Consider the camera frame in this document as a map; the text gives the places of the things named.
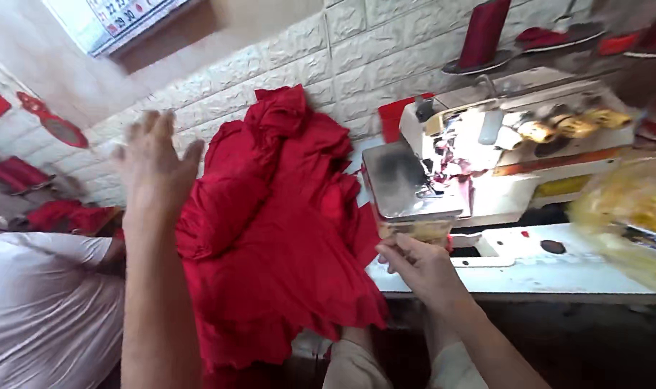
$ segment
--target forearm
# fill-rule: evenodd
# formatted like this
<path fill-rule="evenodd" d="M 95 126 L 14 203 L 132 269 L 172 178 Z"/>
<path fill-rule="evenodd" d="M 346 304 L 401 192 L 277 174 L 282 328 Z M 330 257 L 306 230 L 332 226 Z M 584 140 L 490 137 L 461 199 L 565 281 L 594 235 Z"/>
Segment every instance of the forearm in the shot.
<path fill-rule="evenodd" d="M 473 300 L 449 309 L 442 320 L 462 340 L 490 389 L 549 388 Z"/>
<path fill-rule="evenodd" d="M 201 359 L 174 228 L 127 229 L 124 388 L 197 388 Z"/>

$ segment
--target calendar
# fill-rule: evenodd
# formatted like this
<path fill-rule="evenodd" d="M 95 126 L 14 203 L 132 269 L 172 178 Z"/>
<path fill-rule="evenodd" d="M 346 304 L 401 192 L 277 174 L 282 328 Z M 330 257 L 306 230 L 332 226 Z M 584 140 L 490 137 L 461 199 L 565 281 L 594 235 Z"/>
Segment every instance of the calendar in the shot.
<path fill-rule="evenodd" d="M 116 37 L 168 0 L 87 0 L 87 2 L 109 34 Z"/>
<path fill-rule="evenodd" d="M 97 57 L 124 46 L 198 0 L 43 0 L 73 41 Z"/>

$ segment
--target calendar numbers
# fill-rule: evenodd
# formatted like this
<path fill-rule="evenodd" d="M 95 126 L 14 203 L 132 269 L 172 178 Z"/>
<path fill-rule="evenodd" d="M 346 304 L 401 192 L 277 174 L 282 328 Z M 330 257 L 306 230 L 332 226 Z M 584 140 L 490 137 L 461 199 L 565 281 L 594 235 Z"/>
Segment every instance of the calendar numbers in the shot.
<path fill-rule="evenodd" d="M 131 28 L 141 17 L 169 0 L 85 0 L 113 37 Z"/>

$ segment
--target yellow plastic bag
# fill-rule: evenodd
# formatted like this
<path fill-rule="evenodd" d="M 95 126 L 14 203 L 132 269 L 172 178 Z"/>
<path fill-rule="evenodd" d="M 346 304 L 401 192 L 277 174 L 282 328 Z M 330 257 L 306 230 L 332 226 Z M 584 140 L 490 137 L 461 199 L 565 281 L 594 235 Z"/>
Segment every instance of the yellow plastic bag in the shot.
<path fill-rule="evenodd" d="M 573 201 L 569 217 L 607 261 L 656 291 L 656 249 L 625 237 L 623 226 L 656 233 L 656 153 L 622 162 Z"/>

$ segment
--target white shirt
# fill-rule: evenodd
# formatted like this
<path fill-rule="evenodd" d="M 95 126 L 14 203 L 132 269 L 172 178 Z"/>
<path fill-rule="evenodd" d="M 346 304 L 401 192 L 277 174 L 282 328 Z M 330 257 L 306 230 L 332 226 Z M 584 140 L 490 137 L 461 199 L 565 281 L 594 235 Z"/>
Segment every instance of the white shirt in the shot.
<path fill-rule="evenodd" d="M 116 366 L 124 281 L 89 271 L 110 243 L 0 234 L 0 388 L 94 388 Z"/>

